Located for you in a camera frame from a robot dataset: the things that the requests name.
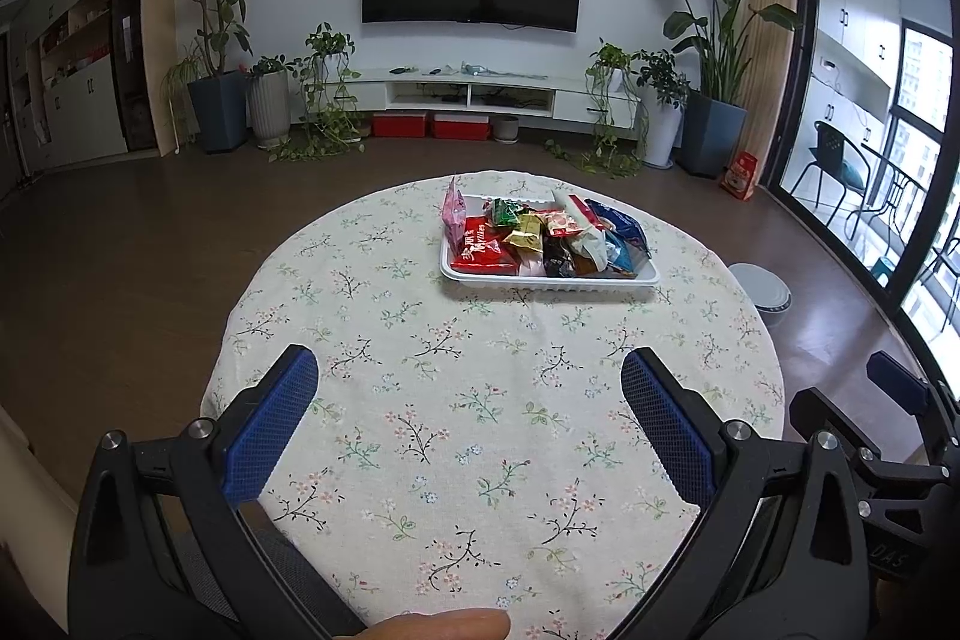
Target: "floral pattern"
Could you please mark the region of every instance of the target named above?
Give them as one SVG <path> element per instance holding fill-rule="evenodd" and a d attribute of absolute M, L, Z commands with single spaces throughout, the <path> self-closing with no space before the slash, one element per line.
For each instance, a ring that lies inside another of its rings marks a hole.
<path fill-rule="evenodd" d="M 510 611 L 511 640 L 602 640 L 698 511 L 623 400 L 623 357 L 649 345 L 721 418 L 771 437 L 784 421 L 773 345 L 695 239 L 534 175 L 479 172 L 461 188 L 542 199 L 561 187 L 635 215 L 659 287 L 452 285 L 438 265 L 446 186 L 365 196 L 272 253 L 229 316 L 202 412 L 306 345 L 320 383 L 260 502 L 358 615 L 491 605 Z"/>

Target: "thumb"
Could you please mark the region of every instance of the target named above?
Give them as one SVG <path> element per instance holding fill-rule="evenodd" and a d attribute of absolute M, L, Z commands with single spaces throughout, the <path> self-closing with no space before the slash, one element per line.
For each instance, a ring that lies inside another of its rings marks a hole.
<path fill-rule="evenodd" d="M 404 613 L 360 632 L 354 640 L 505 640 L 510 616 L 503 610 L 467 608 L 424 616 Z"/>

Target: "teal cushion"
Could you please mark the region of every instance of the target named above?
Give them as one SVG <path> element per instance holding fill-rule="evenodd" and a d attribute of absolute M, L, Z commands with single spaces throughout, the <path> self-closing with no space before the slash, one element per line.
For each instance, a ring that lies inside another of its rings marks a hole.
<path fill-rule="evenodd" d="M 843 169 L 840 170 L 840 175 L 843 177 L 844 185 L 849 188 L 853 188 L 855 191 L 860 191 L 861 194 L 863 191 L 867 190 L 867 183 L 863 179 L 860 170 L 851 164 L 848 161 L 843 162 Z"/>

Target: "tv stand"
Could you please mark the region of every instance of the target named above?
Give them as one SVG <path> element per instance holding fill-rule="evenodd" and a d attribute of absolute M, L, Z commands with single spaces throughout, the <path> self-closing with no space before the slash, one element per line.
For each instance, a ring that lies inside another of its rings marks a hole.
<path fill-rule="evenodd" d="M 385 68 L 348 79 L 359 112 L 419 110 L 513 115 L 527 128 L 589 133 L 599 112 L 584 78 L 392 74 Z M 611 120 L 618 136 L 635 139 L 635 101 L 612 94 Z"/>

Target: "white plastic tray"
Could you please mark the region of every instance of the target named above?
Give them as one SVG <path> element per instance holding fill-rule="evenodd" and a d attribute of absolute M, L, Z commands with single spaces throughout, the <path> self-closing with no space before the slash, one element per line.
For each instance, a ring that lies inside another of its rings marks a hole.
<path fill-rule="evenodd" d="M 492 198 L 493 196 L 464 195 L 467 215 L 472 218 L 483 215 L 484 202 Z M 536 210 L 556 207 L 553 201 L 541 199 L 522 199 L 520 197 L 517 201 L 529 204 Z M 650 287 L 659 283 L 659 271 L 653 261 L 632 245 L 627 245 L 627 247 L 630 248 L 630 257 L 634 261 L 634 269 L 637 271 L 637 277 L 635 278 L 521 277 L 506 274 L 466 274 L 458 272 L 450 266 L 450 262 L 453 261 L 453 249 L 450 247 L 450 242 L 444 232 L 443 242 L 440 243 L 440 271 L 450 280 L 456 280 L 468 287 L 519 287 L 520 289 L 536 290 L 637 290 L 639 287 Z"/>

